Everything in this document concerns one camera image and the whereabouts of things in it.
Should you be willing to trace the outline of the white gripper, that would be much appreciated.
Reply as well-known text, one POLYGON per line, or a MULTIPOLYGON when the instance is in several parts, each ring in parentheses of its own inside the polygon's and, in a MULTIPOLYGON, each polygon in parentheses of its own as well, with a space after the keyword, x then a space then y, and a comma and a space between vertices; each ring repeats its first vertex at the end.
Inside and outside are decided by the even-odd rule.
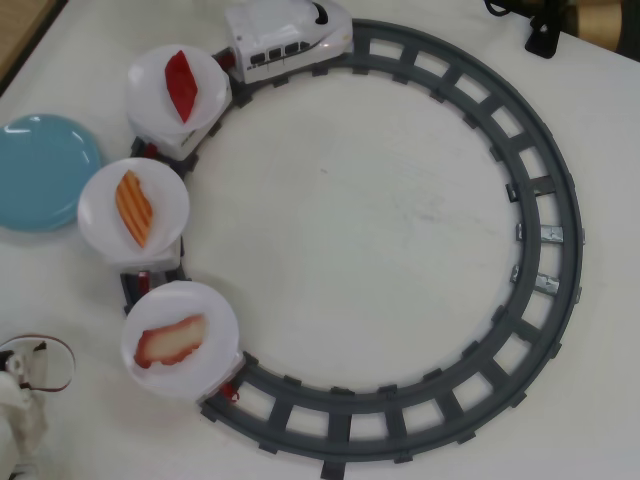
POLYGON ((27 334, 1 344, 2 479, 38 478, 32 457, 47 430, 44 393, 63 391, 74 373, 75 355, 58 338, 27 334))

